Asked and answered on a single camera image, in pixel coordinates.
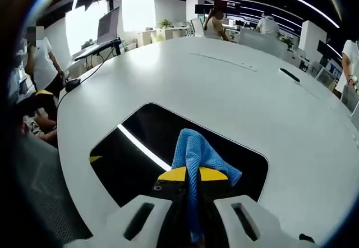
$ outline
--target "person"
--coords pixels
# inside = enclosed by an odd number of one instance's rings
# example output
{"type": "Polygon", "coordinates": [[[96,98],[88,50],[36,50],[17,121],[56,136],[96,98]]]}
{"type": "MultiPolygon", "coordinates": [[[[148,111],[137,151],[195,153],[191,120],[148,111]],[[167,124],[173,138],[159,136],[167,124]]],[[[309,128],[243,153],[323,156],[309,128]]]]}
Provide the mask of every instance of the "person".
{"type": "Polygon", "coordinates": [[[64,73],[60,68],[49,40],[37,40],[36,46],[27,46],[27,64],[25,72],[31,76],[37,90],[45,89],[56,98],[63,89],[64,73]]]}
{"type": "Polygon", "coordinates": [[[223,16],[224,13],[220,8],[215,7],[210,10],[209,16],[203,26],[207,38],[229,41],[221,23],[223,16]]]}
{"type": "Polygon", "coordinates": [[[353,34],[348,39],[342,50],[342,67],[343,72],[339,78],[333,93],[340,99],[344,90],[344,86],[354,90],[355,81],[359,77],[359,33],[353,34]]]}
{"type": "Polygon", "coordinates": [[[273,16],[270,12],[265,11],[262,14],[262,19],[260,19],[256,30],[261,34],[271,35],[271,36],[280,36],[279,25],[274,21],[273,16]]]}
{"type": "Polygon", "coordinates": [[[24,134],[31,132],[39,139],[57,148],[56,122],[42,116],[30,117],[25,115],[22,120],[21,130],[24,134]]]}

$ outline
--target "blue microfiber cloth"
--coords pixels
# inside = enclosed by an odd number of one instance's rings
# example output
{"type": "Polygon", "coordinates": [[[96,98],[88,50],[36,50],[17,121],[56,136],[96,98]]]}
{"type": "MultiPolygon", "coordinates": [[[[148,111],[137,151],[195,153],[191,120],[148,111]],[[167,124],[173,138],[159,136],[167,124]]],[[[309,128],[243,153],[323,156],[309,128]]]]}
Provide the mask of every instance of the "blue microfiber cloth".
{"type": "Polygon", "coordinates": [[[198,216],[198,167],[216,169],[225,174],[233,186],[242,176],[242,172],[233,168],[217,154],[206,139],[191,129],[182,129],[177,140],[172,168],[187,167],[188,202],[187,221],[191,231],[192,242],[198,242],[202,236],[198,216]]]}

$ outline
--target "office desk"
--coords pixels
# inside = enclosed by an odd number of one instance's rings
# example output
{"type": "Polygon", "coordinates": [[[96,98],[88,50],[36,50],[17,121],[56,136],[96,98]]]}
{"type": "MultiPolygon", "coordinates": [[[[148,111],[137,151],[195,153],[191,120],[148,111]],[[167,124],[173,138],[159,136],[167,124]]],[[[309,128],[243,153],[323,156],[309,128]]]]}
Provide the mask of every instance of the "office desk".
{"type": "Polygon", "coordinates": [[[354,203],[359,131],[327,88],[259,50],[186,37],[106,61],[59,106],[63,174],[94,235],[119,207],[94,173],[90,151],[148,102],[265,155],[269,172],[259,203],[295,238],[305,233],[323,244],[354,203]],[[301,85],[280,67],[300,78],[301,85]]]}

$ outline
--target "laptop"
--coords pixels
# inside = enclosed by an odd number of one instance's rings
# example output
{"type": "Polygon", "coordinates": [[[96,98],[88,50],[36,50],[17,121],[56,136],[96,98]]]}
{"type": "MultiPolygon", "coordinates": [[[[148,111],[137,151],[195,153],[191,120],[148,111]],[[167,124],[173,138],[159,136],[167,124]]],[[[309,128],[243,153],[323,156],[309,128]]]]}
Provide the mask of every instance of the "laptop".
{"type": "Polygon", "coordinates": [[[117,40],[118,14],[119,8],[117,7],[99,20],[96,44],[87,47],[83,53],[74,58],[74,61],[86,58],[117,40]]]}

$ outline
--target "white shirt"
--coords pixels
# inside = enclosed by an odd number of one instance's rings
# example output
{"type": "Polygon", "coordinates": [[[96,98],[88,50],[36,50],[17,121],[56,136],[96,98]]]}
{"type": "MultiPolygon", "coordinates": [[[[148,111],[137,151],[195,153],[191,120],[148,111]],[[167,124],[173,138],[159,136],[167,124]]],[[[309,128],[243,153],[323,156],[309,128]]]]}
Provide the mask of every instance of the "white shirt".
{"type": "Polygon", "coordinates": [[[260,32],[265,35],[277,36],[277,33],[279,33],[279,25],[274,21],[272,16],[266,16],[260,19],[257,27],[259,27],[260,32]]]}
{"type": "Polygon", "coordinates": [[[50,59],[52,47],[47,38],[36,41],[32,48],[34,57],[34,81],[38,90],[45,89],[56,77],[57,70],[50,59]]]}
{"type": "MultiPolygon", "coordinates": [[[[344,53],[350,60],[349,65],[349,74],[355,75],[359,77],[359,49],[358,45],[351,41],[347,40],[344,48],[342,50],[342,53],[344,53]]],[[[344,86],[347,84],[347,78],[344,74],[344,70],[342,72],[342,75],[340,76],[339,82],[335,89],[339,92],[343,92],[344,86]]]]}
{"type": "Polygon", "coordinates": [[[222,36],[218,32],[223,30],[222,23],[215,17],[209,19],[207,23],[207,30],[205,31],[206,38],[221,39],[222,36]]]}

